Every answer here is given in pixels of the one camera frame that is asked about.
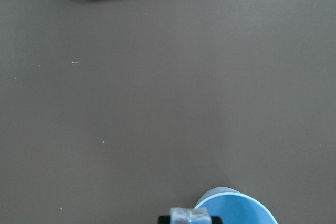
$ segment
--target blue plastic cup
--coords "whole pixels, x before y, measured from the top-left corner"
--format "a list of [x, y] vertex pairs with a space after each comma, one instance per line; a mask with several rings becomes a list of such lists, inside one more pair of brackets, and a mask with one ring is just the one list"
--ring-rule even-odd
[[195, 208], [206, 207], [224, 224], [277, 224], [271, 212], [259, 201], [227, 187], [206, 192]]

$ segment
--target dark gray table surface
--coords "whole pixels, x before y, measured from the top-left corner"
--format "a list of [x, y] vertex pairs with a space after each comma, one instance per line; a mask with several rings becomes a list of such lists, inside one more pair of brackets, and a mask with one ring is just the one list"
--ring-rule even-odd
[[216, 186], [336, 223], [336, 0], [0, 4], [1, 224], [155, 223]]

